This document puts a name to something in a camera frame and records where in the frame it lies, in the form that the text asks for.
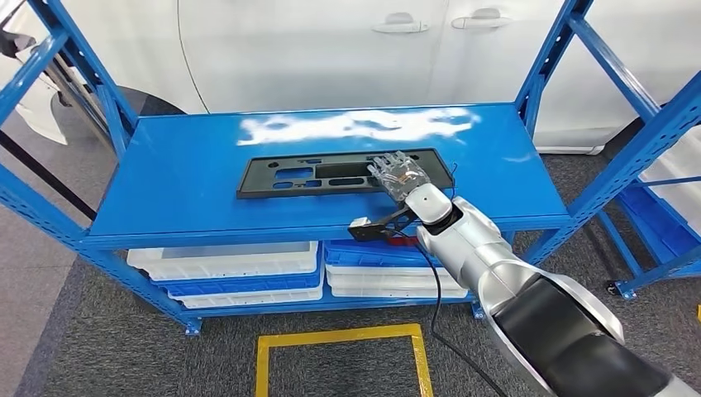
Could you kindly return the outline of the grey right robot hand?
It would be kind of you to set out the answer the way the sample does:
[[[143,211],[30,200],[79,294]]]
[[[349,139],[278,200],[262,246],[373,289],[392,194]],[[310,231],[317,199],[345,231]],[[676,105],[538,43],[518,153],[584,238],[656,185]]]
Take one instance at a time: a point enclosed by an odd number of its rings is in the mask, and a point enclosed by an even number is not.
[[[431,183],[426,171],[401,151],[373,157],[366,168],[395,203],[403,203],[414,189]]]

